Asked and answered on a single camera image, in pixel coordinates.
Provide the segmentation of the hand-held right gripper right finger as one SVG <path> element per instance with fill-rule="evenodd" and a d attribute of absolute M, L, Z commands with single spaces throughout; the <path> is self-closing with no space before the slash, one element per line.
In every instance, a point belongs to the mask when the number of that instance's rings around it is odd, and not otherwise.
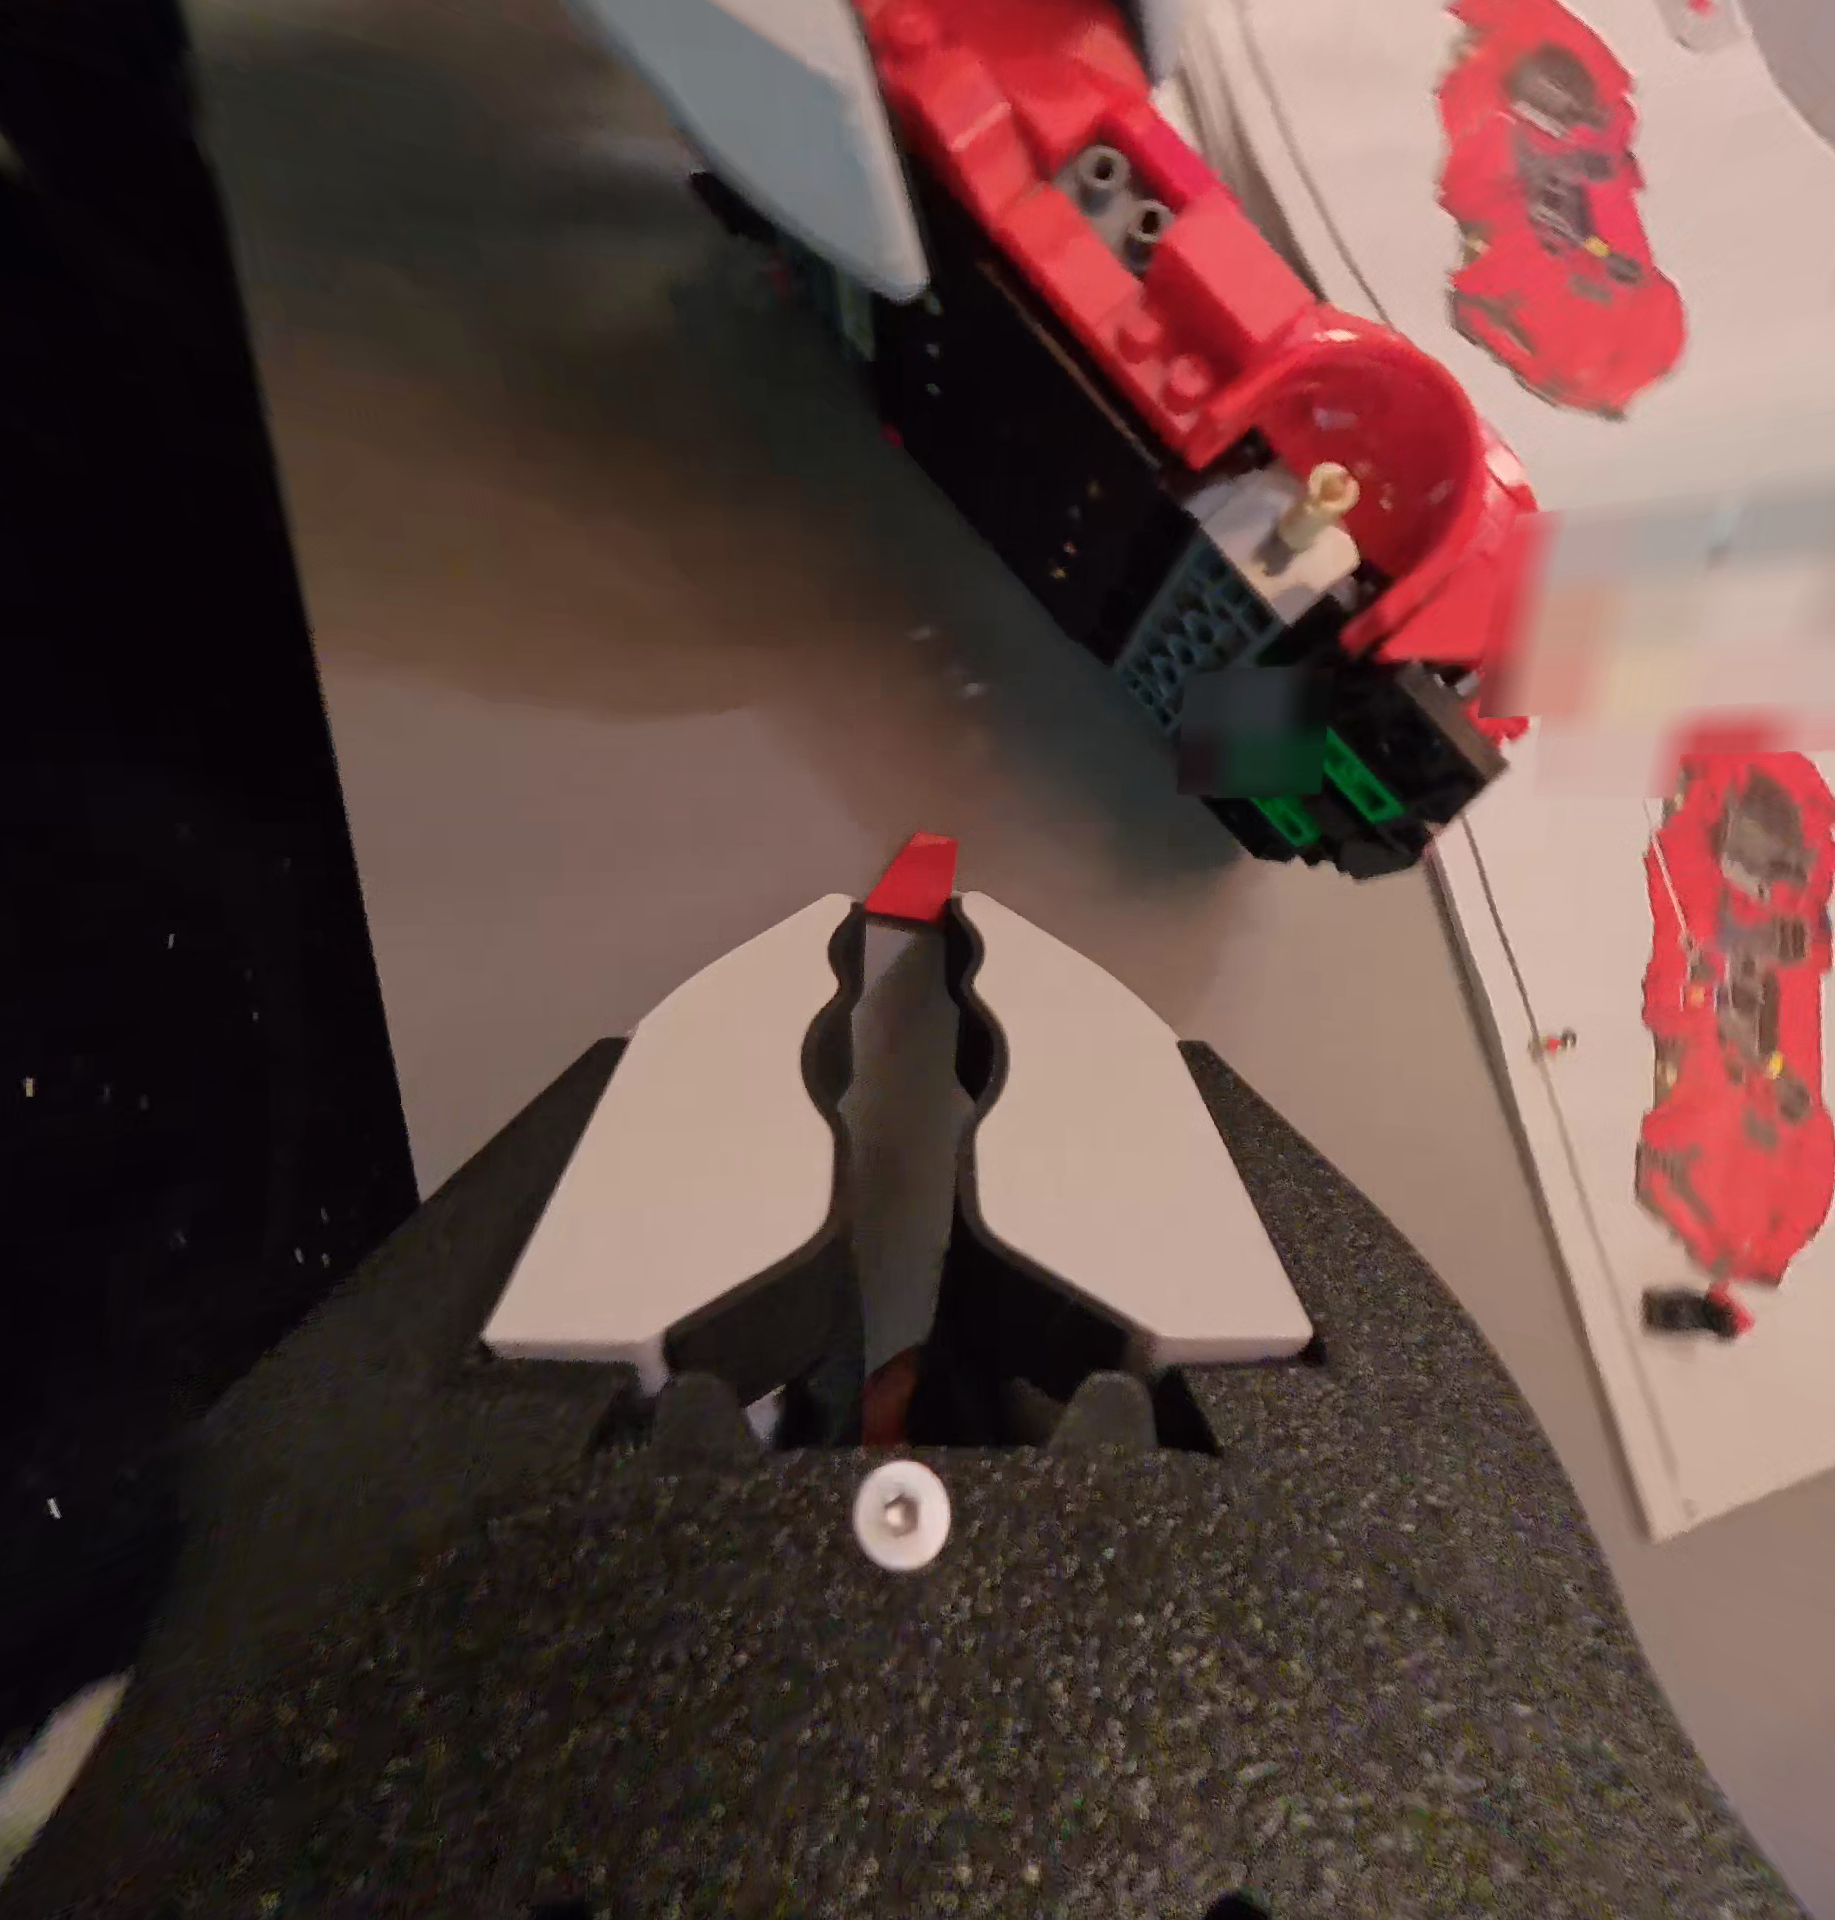
<path fill-rule="evenodd" d="M 944 919 L 954 1161 L 931 1345 L 993 1385 L 1276 1364 L 1313 1339 L 1177 1031 L 985 894 Z"/>

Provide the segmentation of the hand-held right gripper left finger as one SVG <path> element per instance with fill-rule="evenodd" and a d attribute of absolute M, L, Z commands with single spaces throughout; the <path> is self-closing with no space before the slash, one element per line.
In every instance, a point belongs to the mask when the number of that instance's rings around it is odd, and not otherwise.
<path fill-rule="evenodd" d="M 849 1146 L 862 904 L 810 901 L 631 1026 L 480 1335 L 507 1361 L 710 1377 L 742 1408 L 854 1332 Z"/>

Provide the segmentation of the red lego car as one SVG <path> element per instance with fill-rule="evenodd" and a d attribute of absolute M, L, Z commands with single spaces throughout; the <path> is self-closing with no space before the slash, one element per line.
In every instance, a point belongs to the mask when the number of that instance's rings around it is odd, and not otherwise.
<path fill-rule="evenodd" d="M 1253 857 L 1413 870 L 1505 771 L 1483 718 L 1523 470 L 1403 335 L 1313 295 L 1153 104 L 1112 4 L 854 4 L 912 192 L 906 301 L 710 171 L 888 438 L 1183 764 L 1243 676 L 1311 686 L 1313 781 L 1204 809 Z"/>

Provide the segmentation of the red lego wedge tile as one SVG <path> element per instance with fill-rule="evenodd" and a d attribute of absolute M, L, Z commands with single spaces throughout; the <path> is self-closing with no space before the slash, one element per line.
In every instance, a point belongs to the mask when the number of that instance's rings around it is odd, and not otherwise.
<path fill-rule="evenodd" d="M 863 912 L 900 926 L 941 926 L 956 894 L 956 865 L 956 838 L 912 835 L 869 888 Z"/>

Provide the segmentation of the lego instruction booklet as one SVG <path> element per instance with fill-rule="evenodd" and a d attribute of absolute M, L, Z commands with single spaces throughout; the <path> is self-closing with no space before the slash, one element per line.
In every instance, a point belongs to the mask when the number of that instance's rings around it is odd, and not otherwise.
<path fill-rule="evenodd" d="M 1433 855 L 1641 1518 L 1835 1471 L 1835 4 L 1203 4 L 1181 85 L 1554 512 Z M 1723 1284 L 1735 1339 L 1650 1335 Z"/>

